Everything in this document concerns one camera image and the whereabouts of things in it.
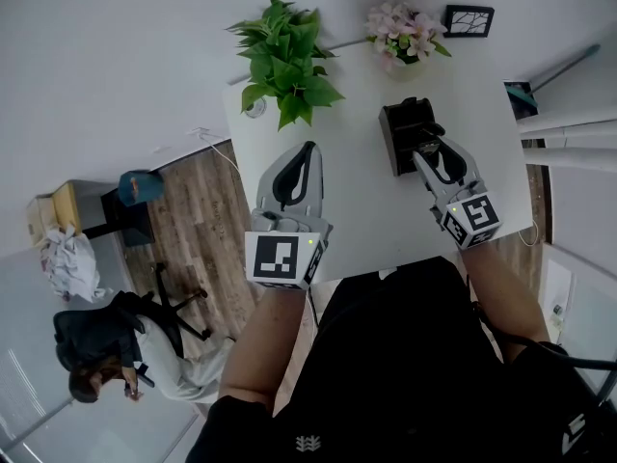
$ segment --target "dark hair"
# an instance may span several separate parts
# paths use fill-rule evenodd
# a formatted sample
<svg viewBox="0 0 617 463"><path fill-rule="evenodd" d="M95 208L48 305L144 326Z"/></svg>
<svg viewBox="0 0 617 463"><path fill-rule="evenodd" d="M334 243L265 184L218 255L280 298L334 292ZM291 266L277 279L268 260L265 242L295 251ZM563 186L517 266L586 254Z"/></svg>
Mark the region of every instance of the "dark hair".
<svg viewBox="0 0 617 463"><path fill-rule="evenodd" d="M97 372L100 372L102 376L102 385L107 384L112 379L121 378L120 360L116 356L111 356L94 366L74 368L68 375L68 390L77 401L81 403L94 403L98 400L98 394L90 382L92 376Z"/></svg>

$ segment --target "human arm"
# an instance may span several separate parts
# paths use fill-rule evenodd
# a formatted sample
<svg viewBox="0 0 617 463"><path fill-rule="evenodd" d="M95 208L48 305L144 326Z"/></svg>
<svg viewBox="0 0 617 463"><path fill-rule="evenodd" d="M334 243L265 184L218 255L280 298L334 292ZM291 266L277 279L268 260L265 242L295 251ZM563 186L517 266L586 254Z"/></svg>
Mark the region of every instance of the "human arm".
<svg viewBox="0 0 617 463"><path fill-rule="evenodd" d="M461 251L473 290L493 326L510 335L549 341L538 301L489 244ZM499 347L512 363L524 346L505 343Z"/></svg>
<svg viewBox="0 0 617 463"><path fill-rule="evenodd" d="M219 398L260 402L272 413L304 308L302 290L269 288L264 293L229 353Z"/></svg>
<svg viewBox="0 0 617 463"><path fill-rule="evenodd" d="M135 370L135 357L133 354L133 330L121 323L116 323L116 342L120 348L120 360L122 365L122 377L130 388L130 397L137 401L134 396L137 391L137 370Z"/></svg>

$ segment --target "potted plant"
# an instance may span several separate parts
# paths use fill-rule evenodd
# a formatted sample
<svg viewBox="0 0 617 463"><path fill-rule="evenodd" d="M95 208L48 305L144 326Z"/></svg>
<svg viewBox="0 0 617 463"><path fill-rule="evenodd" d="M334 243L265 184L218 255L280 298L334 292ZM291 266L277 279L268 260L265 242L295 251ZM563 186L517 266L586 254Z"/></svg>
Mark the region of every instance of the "potted plant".
<svg viewBox="0 0 617 463"><path fill-rule="evenodd" d="M334 57L315 44L319 33L317 10L294 11L293 2L270 0L259 20L242 21L228 30L243 37L238 53L251 60L253 83L242 92L242 112L264 95L273 96L281 110L279 130L302 118L311 124L313 106L330 106L344 97L326 80L313 58Z"/></svg>
<svg viewBox="0 0 617 463"><path fill-rule="evenodd" d="M438 18L413 10L408 4L383 4L371 9L366 21L367 37L373 42L382 67L388 73L416 62L425 63L436 51L450 53L440 41L447 31Z"/></svg>

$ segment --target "cable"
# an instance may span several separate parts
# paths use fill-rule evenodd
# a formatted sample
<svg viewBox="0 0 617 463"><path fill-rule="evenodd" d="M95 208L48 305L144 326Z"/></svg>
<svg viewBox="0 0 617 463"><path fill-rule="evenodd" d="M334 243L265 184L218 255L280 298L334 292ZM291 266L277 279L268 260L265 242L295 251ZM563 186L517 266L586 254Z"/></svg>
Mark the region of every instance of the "cable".
<svg viewBox="0 0 617 463"><path fill-rule="evenodd" d="M205 137L203 137L203 136L204 136L204 135L209 135L209 136L212 136L212 137L218 137L219 139L224 139L224 137L221 137L220 135L210 134L210 133L206 134L205 132L202 132L202 130L207 130L207 129L202 128L202 127L197 127L197 128L194 128L193 130L191 130L191 132L189 132L189 133L190 133L190 134L192 134L193 132L197 132L197 136L198 136L198 137L199 137L202 141L204 141L205 143L207 143L207 144L208 144L211 148L213 148L215 151L217 151L217 152L218 152L221 156L223 156L223 157L224 157L224 158L225 158L225 159L226 159L226 160L227 160L227 161L231 164L231 166L232 166L233 168L235 168L235 171L236 171L236 172L238 172L238 175L240 175L240 170L238 170L238 166L237 166L237 165L236 165L233 161L231 161L228 157L226 157L226 156L225 156L222 152L220 152L220 151L216 148L216 146L214 146L214 145L213 145L210 141L208 141L207 139L205 139Z"/></svg>
<svg viewBox="0 0 617 463"><path fill-rule="evenodd" d="M204 135L209 135L212 137L218 137L219 139L224 139L224 137L221 137L220 135L216 135L216 134L210 134L210 133L205 133L203 132L204 130L207 130L203 127L197 127L194 128L193 130L191 130L189 132L189 134L193 134L194 132L197 133L198 137L204 141L205 143L207 143L211 148L213 148L215 151L217 151L221 156L223 156L228 162L229 164L235 168L235 171L238 172L238 175L240 175L240 170L238 170L237 165L231 161L228 157L226 157L222 152L220 152L219 150L216 149L216 146L214 146L210 141L208 141L207 139L205 139L203 136ZM312 301L312 293L310 291L310 286L307 289L307 294L305 295L305 298L307 300L308 306L310 307L310 316L312 318L312 333L310 335L311 340L310 340L310 344L312 345L312 343L315 341L315 330L317 329L317 326L319 325L319 320L317 319L317 311L315 310L315 304Z"/></svg>
<svg viewBox="0 0 617 463"><path fill-rule="evenodd" d="M527 247L533 247L536 243L538 243L538 237L540 236L540 229L538 228L538 224L536 223L536 220L531 220L531 221L533 221L533 226L536 229L536 237L533 239L533 243L525 242L523 236L521 235L521 232L519 231L519 238L521 239L521 242L525 244Z"/></svg>
<svg viewBox="0 0 617 463"><path fill-rule="evenodd" d="M617 370L617 362L612 362L609 360L588 360L588 359L579 359L576 357L571 357L569 355L564 355L563 353L556 352L547 346L544 346L538 341L530 340L529 338L524 338L518 335L510 335L509 333L504 333L503 331L498 330L491 321L489 317L486 315L482 307L478 302L473 303L473 309L477 314L478 318L486 324L486 327L489 328L491 333L497 341L507 341L511 343L521 344L523 346L532 347L532 348L540 348L545 353L548 353L553 359L575 368L588 368L591 370Z"/></svg>
<svg viewBox="0 0 617 463"><path fill-rule="evenodd" d="M307 294L305 295L305 298L307 299L308 306L310 307L310 314L312 317L312 340L310 341L310 344L312 345L312 343L315 341L315 330L319 326L319 319L317 318L315 303L312 301L312 291L310 291L310 286L307 288Z"/></svg>

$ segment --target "black box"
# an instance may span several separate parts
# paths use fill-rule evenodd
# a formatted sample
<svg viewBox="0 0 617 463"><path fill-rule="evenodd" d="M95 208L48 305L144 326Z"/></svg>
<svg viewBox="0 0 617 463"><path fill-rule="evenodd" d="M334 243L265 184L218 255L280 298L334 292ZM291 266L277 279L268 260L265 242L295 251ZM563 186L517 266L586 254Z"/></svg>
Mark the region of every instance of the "black box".
<svg viewBox="0 0 617 463"><path fill-rule="evenodd" d="M379 114L392 172L395 177L416 171L414 151L421 144L434 141L435 135L445 130L435 123L433 108L428 99L408 97L400 104L384 106ZM429 161L437 166L437 152L429 154Z"/></svg>

